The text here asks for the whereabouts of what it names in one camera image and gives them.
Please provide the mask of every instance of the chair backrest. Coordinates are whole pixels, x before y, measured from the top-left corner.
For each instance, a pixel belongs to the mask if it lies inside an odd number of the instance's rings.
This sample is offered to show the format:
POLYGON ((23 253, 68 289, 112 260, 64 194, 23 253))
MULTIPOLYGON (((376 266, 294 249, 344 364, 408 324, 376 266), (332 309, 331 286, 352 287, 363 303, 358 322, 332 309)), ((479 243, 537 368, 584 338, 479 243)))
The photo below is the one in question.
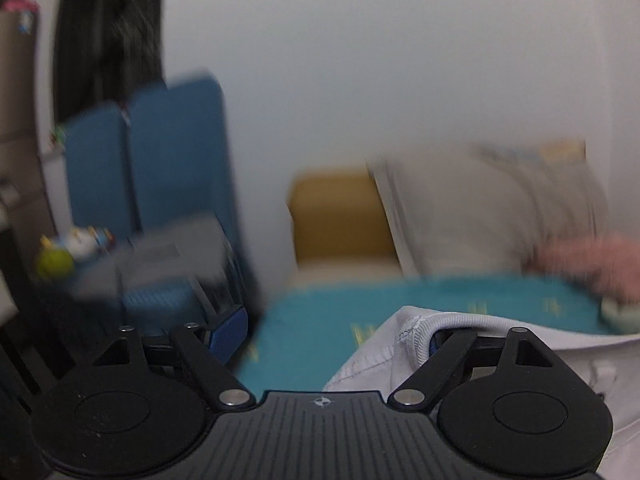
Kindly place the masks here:
POLYGON ((128 153, 127 125, 115 103, 67 123, 66 179, 76 225, 108 228, 118 239, 137 231, 128 153))
POLYGON ((143 231, 215 214, 238 248, 222 90, 211 77, 139 92, 130 104, 130 160, 143 231))

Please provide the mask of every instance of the brown cabinet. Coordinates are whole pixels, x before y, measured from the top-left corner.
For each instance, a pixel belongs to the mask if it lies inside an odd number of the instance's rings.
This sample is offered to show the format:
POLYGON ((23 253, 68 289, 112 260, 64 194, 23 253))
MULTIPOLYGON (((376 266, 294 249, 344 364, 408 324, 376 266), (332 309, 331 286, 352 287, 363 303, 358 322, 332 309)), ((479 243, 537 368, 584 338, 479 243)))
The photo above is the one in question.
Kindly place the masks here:
POLYGON ((9 218, 25 264, 30 266, 40 236, 53 235, 44 191, 33 103, 35 33, 20 30, 20 14, 0 12, 0 178, 18 192, 9 218))

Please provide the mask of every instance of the round black disc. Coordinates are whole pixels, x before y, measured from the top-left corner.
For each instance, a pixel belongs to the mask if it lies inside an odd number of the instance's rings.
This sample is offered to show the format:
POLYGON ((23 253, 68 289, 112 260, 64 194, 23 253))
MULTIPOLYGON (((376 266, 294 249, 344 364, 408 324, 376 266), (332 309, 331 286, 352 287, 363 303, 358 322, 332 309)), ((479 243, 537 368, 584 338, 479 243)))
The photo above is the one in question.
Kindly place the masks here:
POLYGON ((65 379, 33 412, 40 452, 59 470, 94 477, 152 472, 203 431, 196 393, 144 370, 95 367, 65 379))
POLYGON ((595 470, 612 430, 604 403, 585 384, 564 382, 549 368, 526 368, 455 388, 438 411, 444 437, 473 462, 508 478, 595 470))

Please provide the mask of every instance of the light green object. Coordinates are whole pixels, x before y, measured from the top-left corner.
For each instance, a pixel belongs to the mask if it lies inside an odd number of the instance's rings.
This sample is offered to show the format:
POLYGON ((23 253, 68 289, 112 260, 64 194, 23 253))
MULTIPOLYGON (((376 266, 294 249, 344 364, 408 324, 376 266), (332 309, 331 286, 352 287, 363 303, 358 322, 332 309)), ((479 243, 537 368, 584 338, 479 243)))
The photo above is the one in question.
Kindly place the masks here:
POLYGON ((75 268, 74 258, 66 249, 44 249, 36 258, 36 272, 43 280, 62 280, 75 268))

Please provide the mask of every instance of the teal bed sheet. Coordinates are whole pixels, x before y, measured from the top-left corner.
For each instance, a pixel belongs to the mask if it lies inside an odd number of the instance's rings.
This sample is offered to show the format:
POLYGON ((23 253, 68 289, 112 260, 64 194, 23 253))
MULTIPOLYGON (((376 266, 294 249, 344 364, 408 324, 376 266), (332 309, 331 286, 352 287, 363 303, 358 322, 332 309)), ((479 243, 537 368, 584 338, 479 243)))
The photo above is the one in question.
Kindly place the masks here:
POLYGON ((404 305, 509 317, 593 334, 597 298, 553 278, 492 276, 340 285, 301 290, 277 301, 236 372, 259 399, 265 390, 320 391, 376 328, 404 305))

